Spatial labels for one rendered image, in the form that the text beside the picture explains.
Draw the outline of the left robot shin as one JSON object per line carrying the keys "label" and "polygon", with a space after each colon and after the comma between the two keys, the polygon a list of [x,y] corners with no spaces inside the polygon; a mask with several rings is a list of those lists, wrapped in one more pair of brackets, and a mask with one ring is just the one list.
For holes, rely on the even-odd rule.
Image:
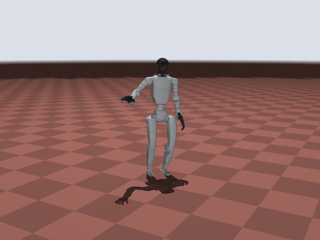
{"label": "left robot shin", "polygon": [[173,155],[174,155],[174,150],[171,151],[170,153],[166,153],[166,151],[164,151],[162,171],[168,168],[168,165],[171,162]]}

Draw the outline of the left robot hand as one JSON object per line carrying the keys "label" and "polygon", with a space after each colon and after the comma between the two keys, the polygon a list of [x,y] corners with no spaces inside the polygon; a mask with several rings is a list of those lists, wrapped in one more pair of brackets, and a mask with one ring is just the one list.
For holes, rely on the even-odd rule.
{"label": "left robot hand", "polygon": [[181,115],[180,112],[178,112],[177,115],[178,115],[178,119],[180,119],[180,122],[181,122],[181,124],[182,124],[182,128],[181,128],[181,131],[182,131],[182,130],[184,130],[184,128],[185,128],[185,124],[184,124],[185,122],[184,122],[183,116]]}

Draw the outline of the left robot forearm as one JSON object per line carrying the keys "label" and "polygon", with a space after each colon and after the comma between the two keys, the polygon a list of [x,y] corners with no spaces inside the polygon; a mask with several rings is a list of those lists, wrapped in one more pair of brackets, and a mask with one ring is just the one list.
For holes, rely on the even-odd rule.
{"label": "left robot forearm", "polygon": [[179,101],[176,101],[176,102],[174,103],[174,105],[175,105],[175,112],[176,112],[176,117],[177,117],[177,118],[178,118],[178,113],[180,113],[180,114],[182,115],[179,95],[178,95],[178,99],[179,99]]}

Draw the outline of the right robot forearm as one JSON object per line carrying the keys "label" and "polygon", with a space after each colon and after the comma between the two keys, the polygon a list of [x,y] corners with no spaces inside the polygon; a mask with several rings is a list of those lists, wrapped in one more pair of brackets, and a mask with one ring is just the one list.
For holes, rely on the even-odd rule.
{"label": "right robot forearm", "polygon": [[[131,93],[131,95],[130,96],[132,96],[132,98],[134,99],[134,101],[136,100],[136,98],[137,98],[137,94],[135,93],[135,91],[136,91],[137,89],[135,89],[132,93]],[[135,102],[131,102],[131,103],[129,103],[130,105],[132,105],[132,104],[134,104]]]}

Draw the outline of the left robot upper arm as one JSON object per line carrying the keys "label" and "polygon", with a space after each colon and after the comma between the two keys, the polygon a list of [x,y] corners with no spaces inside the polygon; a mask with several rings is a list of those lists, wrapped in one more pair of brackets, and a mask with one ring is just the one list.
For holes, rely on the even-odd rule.
{"label": "left robot upper arm", "polygon": [[178,80],[176,78],[171,78],[172,79],[172,92],[173,92],[173,96],[172,96],[172,100],[174,102],[177,102],[179,101],[179,96],[178,96],[178,92],[179,92],[179,89],[178,89]]}

